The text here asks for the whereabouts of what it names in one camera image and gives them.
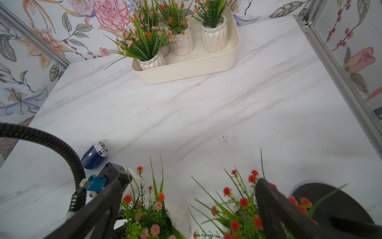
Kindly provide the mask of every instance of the white marble surface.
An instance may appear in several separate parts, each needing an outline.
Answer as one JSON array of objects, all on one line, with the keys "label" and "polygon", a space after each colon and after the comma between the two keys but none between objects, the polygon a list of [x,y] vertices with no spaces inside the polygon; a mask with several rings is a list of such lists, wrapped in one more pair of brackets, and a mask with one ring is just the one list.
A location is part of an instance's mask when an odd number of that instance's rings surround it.
[{"label": "white marble surface", "polygon": [[[381,224],[382,161],[293,17],[239,33],[232,69],[192,79],[145,85],[131,59],[104,71],[116,56],[71,64],[30,126],[80,157],[103,140],[105,163],[148,167],[151,155],[157,180],[161,153],[166,200],[183,206],[210,203],[190,175],[221,192],[233,187],[223,168],[260,171],[262,148],[266,178],[283,193],[307,181],[349,183],[344,191]],[[63,223],[74,183],[58,154],[21,141],[0,181],[1,238],[41,238]]]}]

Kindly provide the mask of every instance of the cream plastic tray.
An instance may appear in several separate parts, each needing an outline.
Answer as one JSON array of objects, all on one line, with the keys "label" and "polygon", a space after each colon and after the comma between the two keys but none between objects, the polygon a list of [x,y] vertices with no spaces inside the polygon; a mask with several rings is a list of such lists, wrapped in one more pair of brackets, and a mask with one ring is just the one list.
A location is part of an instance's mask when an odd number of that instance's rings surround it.
[{"label": "cream plastic tray", "polygon": [[223,15],[227,18],[228,39],[222,50],[208,52],[204,49],[201,24],[189,16],[195,42],[195,48],[190,54],[177,56],[170,51],[165,56],[168,65],[145,71],[141,69],[137,59],[134,59],[133,70],[150,85],[229,70],[236,63],[240,37],[231,10],[226,8]]}]

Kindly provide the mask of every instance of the pink peony illustration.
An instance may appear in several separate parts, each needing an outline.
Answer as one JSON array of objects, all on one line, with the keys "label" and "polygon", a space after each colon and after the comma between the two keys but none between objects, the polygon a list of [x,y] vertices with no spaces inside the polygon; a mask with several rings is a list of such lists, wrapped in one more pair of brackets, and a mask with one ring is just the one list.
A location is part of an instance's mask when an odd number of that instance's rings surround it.
[{"label": "pink peony illustration", "polygon": [[113,31],[130,23],[130,12],[123,0],[95,0],[94,13],[99,23]]},{"label": "pink peony illustration", "polygon": [[100,50],[100,52],[101,52],[103,57],[106,56],[106,55],[110,55],[109,50],[106,49],[106,48],[100,47],[99,50]]},{"label": "pink peony illustration", "polygon": [[68,0],[68,2],[78,14],[86,16],[91,16],[93,14],[93,0]]},{"label": "pink peony illustration", "polygon": [[374,49],[372,47],[368,47],[352,56],[348,60],[348,67],[350,68],[350,71],[359,72],[366,66],[373,64],[376,61],[376,58],[373,57],[373,53]]}]

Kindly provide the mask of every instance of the metal frame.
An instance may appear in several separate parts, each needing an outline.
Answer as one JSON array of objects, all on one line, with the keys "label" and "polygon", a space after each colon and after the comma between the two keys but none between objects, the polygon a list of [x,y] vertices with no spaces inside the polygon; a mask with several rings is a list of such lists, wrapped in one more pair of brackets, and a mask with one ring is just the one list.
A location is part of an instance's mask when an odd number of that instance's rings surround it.
[{"label": "metal frame", "polygon": [[327,2],[328,0],[313,0],[304,19],[296,17],[296,21],[382,159],[382,125],[378,117],[315,29]]},{"label": "metal frame", "polygon": [[0,2],[0,16],[8,21],[13,27],[20,31],[24,36],[34,42],[46,56],[50,56],[59,64],[67,68],[70,62],[57,51],[55,51],[44,39],[37,35],[30,27],[28,27],[20,18],[13,14],[4,4]]}]

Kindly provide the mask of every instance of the floral wallpaper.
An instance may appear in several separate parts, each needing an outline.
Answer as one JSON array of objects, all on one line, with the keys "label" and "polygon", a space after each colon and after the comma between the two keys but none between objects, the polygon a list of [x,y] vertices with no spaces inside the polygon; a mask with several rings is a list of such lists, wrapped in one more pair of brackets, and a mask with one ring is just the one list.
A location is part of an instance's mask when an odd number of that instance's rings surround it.
[{"label": "floral wallpaper", "polygon": [[[238,26],[286,15],[303,15],[311,0],[234,0],[229,7]],[[60,55],[74,63],[109,55],[116,50],[110,38],[121,37],[118,29],[129,24],[133,0],[5,0],[3,4],[49,43]],[[44,72],[48,60],[38,56]]]},{"label": "floral wallpaper", "polygon": [[382,1],[328,1],[316,29],[382,120]]},{"label": "floral wallpaper", "polygon": [[[36,32],[56,51],[65,50],[49,30]],[[28,126],[65,68],[0,17],[0,122]],[[17,140],[0,138],[0,166]]]}]

